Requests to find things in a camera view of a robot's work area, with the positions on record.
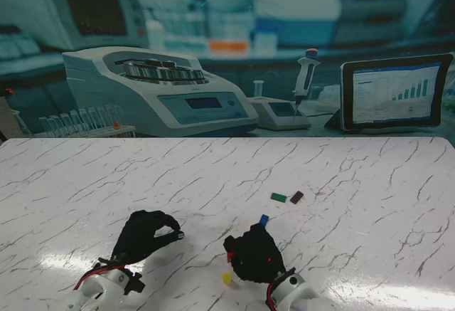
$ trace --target green block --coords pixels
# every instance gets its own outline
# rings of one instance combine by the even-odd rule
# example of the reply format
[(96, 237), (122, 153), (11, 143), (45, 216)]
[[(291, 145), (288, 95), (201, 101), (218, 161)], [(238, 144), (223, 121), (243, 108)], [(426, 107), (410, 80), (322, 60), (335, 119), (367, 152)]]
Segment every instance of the green block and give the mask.
[(275, 201), (286, 203), (287, 196), (273, 193), (270, 198), (274, 199)]

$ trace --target orange label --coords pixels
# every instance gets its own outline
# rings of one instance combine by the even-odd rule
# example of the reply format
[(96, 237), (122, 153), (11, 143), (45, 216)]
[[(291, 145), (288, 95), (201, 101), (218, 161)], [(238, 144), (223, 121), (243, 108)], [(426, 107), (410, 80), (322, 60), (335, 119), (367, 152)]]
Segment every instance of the orange label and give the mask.
[(246, 51), (248, 44), (244, 41), (210, 40), (210, 49), (217, 51)]

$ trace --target red wire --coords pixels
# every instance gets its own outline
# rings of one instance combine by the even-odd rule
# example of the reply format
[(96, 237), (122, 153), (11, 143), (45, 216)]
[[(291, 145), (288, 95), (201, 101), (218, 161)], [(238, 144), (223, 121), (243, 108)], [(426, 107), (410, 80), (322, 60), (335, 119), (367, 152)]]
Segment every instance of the red wire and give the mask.
[(272, 311), (277, 311), (277, 309), (275, 309), (275, 306), (274, 306), (274, 303), (273, 303), (273, 300), (272, 300), (272, 288), (273, 288), (273, 284), (274, 283), (270, 283), (269, 287), (267, 288), (267, 300), (269, 302), (269, 306), (270, 306), (270, 309)]
[(118, 270), (118, 269), (122, 269), (124, 268), (125, 266), (124, 265), (121, 265), (121, 266), (113, 266), (113, 267), (101, 267), (97, 270), (94, 270), (86, 275), (84, 275), (80, 280), (79, 282), (76, 284), (76, 286), (73, 288), (73, 290), (77, 290), (80, 286), (80, 284), (82, 284), (82, 282), (87, 279), (88, 277), (94, 275), (94, 274), (100, 274), (100, 273), (103, 273), (103, 272), (107, 272), (108, 270)]

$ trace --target tablet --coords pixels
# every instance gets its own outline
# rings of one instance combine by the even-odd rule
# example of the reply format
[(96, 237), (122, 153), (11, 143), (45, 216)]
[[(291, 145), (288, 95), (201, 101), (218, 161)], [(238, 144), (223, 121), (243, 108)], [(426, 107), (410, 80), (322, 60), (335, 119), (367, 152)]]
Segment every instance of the tablet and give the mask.
[(438, 126), (452, 54), (348, 62), (341, 66), (344, 130)]

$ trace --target white marble surface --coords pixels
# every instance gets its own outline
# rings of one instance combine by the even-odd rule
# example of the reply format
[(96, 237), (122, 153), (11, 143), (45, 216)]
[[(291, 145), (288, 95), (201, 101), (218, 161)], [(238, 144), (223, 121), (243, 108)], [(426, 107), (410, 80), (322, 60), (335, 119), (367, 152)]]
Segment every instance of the white marble surface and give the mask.
[(266, 310), (265, 285), (221, 281), (223, 239), (262, 214), (285, 264), (344, 310), (454, 310), (454, 190), (440, 138), (9, 140), (0, 310), (47, 310), (139, 209), (186, 237), (134, 267), (146, 287), (125, 310)]

